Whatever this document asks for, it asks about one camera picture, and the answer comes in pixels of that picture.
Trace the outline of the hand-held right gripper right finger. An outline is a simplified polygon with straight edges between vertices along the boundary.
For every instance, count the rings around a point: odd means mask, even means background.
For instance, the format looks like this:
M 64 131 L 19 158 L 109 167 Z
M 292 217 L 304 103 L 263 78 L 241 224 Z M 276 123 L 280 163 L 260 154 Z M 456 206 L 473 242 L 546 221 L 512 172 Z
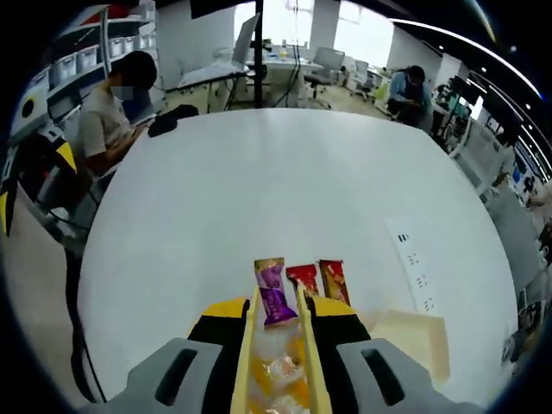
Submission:
M 373 339 L 343 302 L 306 297 L 306 357 L 312 412 L 436 412 L 428 370 Z

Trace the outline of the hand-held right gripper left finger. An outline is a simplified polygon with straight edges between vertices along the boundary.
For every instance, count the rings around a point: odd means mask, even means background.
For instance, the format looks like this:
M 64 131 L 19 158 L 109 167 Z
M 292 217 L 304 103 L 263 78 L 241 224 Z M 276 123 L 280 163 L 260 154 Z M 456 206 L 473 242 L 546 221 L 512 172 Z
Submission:
M 229 413 L 248 298 L 209 306 L 186 338 L 174 338 L 133 368 L 126 413 Z

